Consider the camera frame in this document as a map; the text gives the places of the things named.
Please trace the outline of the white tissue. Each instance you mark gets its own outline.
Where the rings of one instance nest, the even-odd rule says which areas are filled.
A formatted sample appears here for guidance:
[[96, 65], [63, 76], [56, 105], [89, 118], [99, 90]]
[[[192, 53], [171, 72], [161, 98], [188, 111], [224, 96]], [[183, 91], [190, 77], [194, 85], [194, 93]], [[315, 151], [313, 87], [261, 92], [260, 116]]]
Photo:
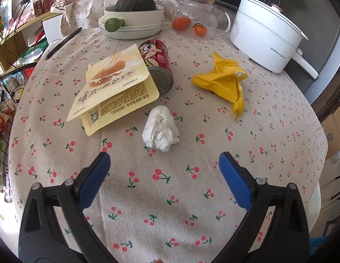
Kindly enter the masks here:
[[142, 132], [142, 139], [147, 147], [162, 152], [169, 151], [171, 145], [179, 143], [179, 131], [166, 106], [156, 106], [150, 111]]

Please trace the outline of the yellow bread snack pouch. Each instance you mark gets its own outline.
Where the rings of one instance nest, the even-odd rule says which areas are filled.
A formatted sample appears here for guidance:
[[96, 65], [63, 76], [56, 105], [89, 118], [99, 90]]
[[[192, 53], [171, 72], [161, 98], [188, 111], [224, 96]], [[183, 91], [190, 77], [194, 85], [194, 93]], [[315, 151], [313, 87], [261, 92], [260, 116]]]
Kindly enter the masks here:
[[70, 122], [79, 117], [85, 133], [91, 136], [159, 96], [138, 46], [133, 44], [88, 66], [85, 85], [72, 103], [66, 120]]

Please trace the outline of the red drink can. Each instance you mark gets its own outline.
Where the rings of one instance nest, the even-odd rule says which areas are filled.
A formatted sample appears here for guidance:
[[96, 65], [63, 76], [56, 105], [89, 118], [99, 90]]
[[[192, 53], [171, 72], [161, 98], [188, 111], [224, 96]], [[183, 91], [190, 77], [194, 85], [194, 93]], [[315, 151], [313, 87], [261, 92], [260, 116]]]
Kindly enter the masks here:
[[165, 44], [157, 39], [148, 39], [138, 47], [160, 95], [167, 93], [173, 86], [171, 62]]

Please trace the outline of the white trash bin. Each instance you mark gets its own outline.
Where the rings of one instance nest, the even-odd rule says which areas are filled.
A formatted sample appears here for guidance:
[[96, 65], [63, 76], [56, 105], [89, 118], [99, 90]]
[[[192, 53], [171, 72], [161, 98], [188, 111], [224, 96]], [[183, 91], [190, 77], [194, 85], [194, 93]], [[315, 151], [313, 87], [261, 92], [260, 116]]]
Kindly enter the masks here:
[[322, 196], [320, 191], [320, 184], [317, 183], [310, 200], [305, 207], [305, 214], [307, 217], [308, 231], [311, 232], [322, 208]]

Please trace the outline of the lower cardboard box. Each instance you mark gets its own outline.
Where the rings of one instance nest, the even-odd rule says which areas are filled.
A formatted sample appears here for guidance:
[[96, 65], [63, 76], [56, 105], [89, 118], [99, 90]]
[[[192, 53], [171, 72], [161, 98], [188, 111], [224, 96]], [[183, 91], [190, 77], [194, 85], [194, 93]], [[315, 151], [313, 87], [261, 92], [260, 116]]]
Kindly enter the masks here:
[[328, 159], [340, 150], [340, 107], [322, 122], [322, 127], [328, 142]]

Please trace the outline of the crumpled yellow wrapper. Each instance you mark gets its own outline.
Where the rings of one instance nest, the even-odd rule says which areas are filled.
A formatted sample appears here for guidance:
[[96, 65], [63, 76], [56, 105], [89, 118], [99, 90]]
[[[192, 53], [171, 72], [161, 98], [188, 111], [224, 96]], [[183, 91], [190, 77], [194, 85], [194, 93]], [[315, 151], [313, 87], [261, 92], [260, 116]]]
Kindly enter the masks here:
[[193, 85], [211, 91], [215, 95], [232, 103], [235, 120], [244, 111], [244, 97], [241, 82], [248, 76], [237, 61], [221, 57], [213, 53], [214, 69], [208, 74], [199, 74], [192, 77]]

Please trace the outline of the cherry print tablecloth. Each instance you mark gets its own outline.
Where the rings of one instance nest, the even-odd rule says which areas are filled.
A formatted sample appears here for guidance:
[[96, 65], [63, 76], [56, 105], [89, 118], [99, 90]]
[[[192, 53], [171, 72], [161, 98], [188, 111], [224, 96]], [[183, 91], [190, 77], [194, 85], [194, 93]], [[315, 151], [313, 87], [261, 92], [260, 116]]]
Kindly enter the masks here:
[[[190, 39], [165, 23], [156, 36], [169, 51], [173, 73], [171, 90], [156, 104], [168, 107], [179, 130], [179, 143], [168, 152], [142, 140], [151, 105], [91, 136], [80, 118], [66, 120], [88, 66], [132, 45], [97, 27], [105, 6], [116, 2], [69, 5], [62, 32], [82, 27], [81, 33], [52, 58], [42, 58], [26, 84], [9, 146], [13, 228], [20, 227], [33, 183], [74, 178], [101, 151], [110, 154], [112, 166], [84, 215], [119, 262], [210, 262], [219, 253], [245, 214], [218, 170], [223, 151], [271, 185], [296, 183], [307, 202], [328, 151], [324, 130], [289, 75], [244, 58], [228, 35]], [[214, 52], [247, 73], [237, 121], [231, 102], [191, 82], [214, 69]]]

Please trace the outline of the white electric cooking pot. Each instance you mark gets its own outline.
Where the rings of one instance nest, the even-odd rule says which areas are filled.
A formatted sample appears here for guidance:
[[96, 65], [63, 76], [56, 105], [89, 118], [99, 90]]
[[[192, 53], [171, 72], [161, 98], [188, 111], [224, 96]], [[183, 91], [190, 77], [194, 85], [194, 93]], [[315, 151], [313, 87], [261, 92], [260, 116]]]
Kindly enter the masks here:
[[274, 4], [241, 0], [229, 37], [241, 54], [273, 73], [281, 73], [293, 59], [312, 79], [319, 76], [298, 48], [308, 37]]

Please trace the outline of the black pen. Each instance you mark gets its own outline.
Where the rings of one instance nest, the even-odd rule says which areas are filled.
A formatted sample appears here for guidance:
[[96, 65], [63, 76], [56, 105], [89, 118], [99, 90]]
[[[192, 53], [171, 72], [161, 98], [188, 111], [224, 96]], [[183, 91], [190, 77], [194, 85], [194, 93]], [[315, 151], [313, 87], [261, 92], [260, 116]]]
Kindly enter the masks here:
[[73, 39], [80, 31], [82, 27], [77, 28], [74, 32], [72, 32], [69, 36], [64, 38], [60, 43], [58, 43], [46, 56], [45, 60], [50, 59], [55, 53], [57, 53], [62, 47], [68, 43], [71, 39]]

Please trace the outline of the green lime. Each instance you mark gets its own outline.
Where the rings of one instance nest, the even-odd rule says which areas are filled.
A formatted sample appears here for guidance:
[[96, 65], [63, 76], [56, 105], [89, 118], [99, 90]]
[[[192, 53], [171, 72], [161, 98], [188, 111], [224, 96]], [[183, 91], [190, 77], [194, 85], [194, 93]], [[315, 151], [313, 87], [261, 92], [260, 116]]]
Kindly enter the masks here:
[[125, 25], [125, 20], [122, 18], [108, 18], [105, 21], [105, 29], [107, 32], [116, 32]]

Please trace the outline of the small tangerine right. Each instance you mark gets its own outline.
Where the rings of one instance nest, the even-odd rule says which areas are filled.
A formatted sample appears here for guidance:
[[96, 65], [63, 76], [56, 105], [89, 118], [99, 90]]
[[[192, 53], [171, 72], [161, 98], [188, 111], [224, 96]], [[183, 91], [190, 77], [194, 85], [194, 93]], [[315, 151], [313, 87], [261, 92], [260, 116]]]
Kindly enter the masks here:
[[203, 26], [200, 23], [196, 23], [193, 25], [193, 31], [195, 33], [196, 36], [198, 37], [206, 37], [207, 36], [207, 28], [205, 26]]

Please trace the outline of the small tangerine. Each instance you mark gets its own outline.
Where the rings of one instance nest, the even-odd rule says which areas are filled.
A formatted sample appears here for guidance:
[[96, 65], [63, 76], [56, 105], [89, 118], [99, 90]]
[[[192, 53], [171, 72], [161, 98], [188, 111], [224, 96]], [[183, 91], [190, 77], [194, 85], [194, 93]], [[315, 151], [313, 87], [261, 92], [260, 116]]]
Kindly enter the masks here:
[[191, 25], [191, 19], [188, 17], [174, 18], [172, 21], [173, 30], [183, 32]]
[[198, 37], [206, 37], [207, 36], [207, 28], [205, 26], [203, 26], [200, 23], [196, 23], [193, 25], [193, 31], [195, 33], [196, 36]]

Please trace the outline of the dark grey refrigerator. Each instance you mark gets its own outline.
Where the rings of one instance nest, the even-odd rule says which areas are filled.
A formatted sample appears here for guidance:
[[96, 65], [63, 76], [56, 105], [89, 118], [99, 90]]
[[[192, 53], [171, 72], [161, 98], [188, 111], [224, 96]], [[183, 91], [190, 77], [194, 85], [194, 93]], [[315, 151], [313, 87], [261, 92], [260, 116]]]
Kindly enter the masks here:
[[340, 67], [340, 9], [337, 0], [281, 0], [283, 14], [308, 37], [299, 48], [303, 58], [318, 72], [314, 80], [294, 60], [286, 73], [313, 103], [330, 83]]

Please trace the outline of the stacked white dishes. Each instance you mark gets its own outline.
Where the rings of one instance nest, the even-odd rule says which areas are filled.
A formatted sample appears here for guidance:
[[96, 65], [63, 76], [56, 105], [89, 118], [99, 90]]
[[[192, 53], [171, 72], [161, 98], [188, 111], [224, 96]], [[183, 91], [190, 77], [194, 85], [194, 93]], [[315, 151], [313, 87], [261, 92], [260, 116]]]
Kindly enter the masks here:
[[[99, 18], [99, 28], [108, 37], [121, 40], [136, 40], [153, 36], [161, 31], [165, 18], [164, 7], [156, 4], [153, 11], [116, 12], [115, 4], [105, 8], [105, 13]], [[122, 18], [125, 25], [116, 32], [107, 32], [105, 21], [108, 18]]]

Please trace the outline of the glass teapot with lid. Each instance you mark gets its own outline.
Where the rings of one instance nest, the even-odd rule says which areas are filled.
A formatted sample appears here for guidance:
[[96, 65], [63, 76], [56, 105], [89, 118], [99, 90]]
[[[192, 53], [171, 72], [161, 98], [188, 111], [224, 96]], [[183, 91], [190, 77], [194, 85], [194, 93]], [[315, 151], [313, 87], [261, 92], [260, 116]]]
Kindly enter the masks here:
[[[219, 18], [215, 10], [221, 11], [225, 28], [219, 28]], [[231, 19], [228, 13], [214, 6], [214, 0], [183, 0], [177, 3], [172, 11], [172, 21], [174, 18], [188, 17], [191, 19], [191, 25], [183, 32], [177, 33], [200, 40], [210, 40], [215, 36], [227, 34], [231, 28]], [[200, 23], [208, 30], [206, 37], [198, 37], [193, 31], [193, 25]]]

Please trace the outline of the small tangerine left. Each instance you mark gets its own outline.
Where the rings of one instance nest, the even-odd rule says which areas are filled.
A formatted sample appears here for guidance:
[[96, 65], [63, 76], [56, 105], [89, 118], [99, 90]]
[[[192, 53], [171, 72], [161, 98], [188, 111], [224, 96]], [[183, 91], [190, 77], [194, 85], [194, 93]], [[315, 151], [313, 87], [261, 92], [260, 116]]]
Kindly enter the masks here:
[[191, 25], [191, 19], [188, 17], [174, 18], [172, 21], [173, 30], [183, 32]]

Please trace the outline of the dark green pumpkin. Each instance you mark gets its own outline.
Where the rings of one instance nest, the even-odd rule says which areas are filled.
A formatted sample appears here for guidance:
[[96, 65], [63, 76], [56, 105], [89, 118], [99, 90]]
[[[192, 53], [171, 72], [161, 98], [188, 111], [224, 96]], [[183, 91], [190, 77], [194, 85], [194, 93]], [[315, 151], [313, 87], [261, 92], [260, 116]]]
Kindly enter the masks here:
[[154, 0], [118, 0], [116, 12], [153, 11], [156, 10]]

